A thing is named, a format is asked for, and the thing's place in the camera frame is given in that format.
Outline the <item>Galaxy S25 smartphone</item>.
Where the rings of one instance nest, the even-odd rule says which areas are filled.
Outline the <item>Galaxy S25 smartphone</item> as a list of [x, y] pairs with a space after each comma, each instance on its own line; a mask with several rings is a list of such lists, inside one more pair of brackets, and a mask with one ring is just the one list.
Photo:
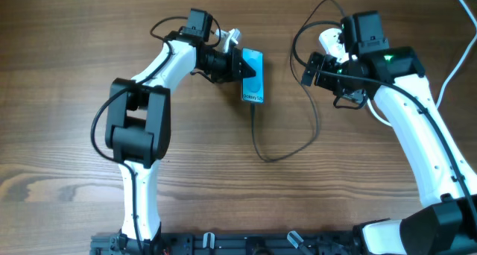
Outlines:
[[243, 48], [242, 58], [250, 77], [242, 80], [242, 100], [253, 104], [265, 102], [264, 54], [260, 51]]

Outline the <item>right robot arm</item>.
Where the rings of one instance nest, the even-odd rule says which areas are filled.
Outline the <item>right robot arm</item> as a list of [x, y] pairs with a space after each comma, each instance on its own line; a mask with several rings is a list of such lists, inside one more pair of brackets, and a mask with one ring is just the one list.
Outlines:
[[400, 220], [356, 225], [352, 254], [473, 254], [476, 173], [466, 162], [432, 98], [413, 48], [390, 47], [376, 11], [326, 22], [324, 53], [303, 63], [302, 82], [358, 110], [373, 101], [407, 157], [422, 209]]

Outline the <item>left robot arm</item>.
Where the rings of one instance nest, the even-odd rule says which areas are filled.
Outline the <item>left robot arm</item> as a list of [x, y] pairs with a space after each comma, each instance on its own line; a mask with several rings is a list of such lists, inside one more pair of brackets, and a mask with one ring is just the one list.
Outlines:
[[[124, 186], [124, 222], [107, 254], [166, 254], [157, 206], [157, 174], [171, 140], [171, 96], [187, 75], [213, 84], [242, 82], [241, 98], [263, 103], [264, 55], [238, 48], [239, 30], [212, 32], [215, 18], [192, 9], [187, 23], [161, 37], [162, 50], [130, 80], [117, 78], [99, 113], [107, 114], [105, 144]], [[209, 44], [210, 35], [218, 40]]]

